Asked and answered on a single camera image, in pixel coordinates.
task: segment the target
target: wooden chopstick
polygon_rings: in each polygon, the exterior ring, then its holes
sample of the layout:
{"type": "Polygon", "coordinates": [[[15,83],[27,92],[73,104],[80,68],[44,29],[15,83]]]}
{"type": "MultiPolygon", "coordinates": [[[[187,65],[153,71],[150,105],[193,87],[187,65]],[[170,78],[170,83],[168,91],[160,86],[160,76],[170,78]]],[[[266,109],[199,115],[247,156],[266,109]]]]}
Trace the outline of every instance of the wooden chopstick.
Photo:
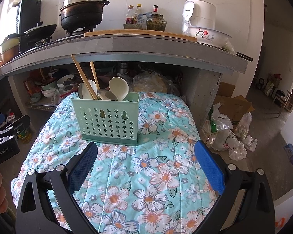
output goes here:
{"type": "Polygon", "coordinates": [[[92,74],[93,74],[93,77],[94,77],[94,81],[96,82],[96,87],[99,90],[100,89],[100,86],[99,86],[98,79],[96,78],[96,70],[94,69],[94,63],[93,63],[93,61],[90,62],[90,67],[91,67],[91,70],[92,70],[92,74]]]}
{"type": "Polygon", "coordinates": [[[75,56],[72,55],[71,57],[72,57],[75,65],[76,65],[76,68],[77,68],[77,70],[78,70],[78,72],[79,72],[84,84],[86,85],[88,91],[90,92],[91,97],[93,99],[99,99],[98,96],[96,95],[96,93],[94,92],[93,88],[91,87],[90,83],[88,82],[87,77],[86,77],[85,73],[83,72],[83,70],[81,69],[80,64],[78,63],[78,61],[76,61],[75,56]]]}

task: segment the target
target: utensil holder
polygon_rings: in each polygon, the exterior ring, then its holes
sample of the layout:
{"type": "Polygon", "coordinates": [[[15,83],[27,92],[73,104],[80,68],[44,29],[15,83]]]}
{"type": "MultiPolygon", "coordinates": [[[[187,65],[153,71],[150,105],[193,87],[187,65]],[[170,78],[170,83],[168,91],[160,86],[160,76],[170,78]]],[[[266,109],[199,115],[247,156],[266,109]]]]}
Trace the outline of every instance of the utensil holder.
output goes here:
{"type": "Polygon", "coordinates": [[[138,93],[123,101],[72,99],[82,138],[107,144],[138,145],[138,93]]]}

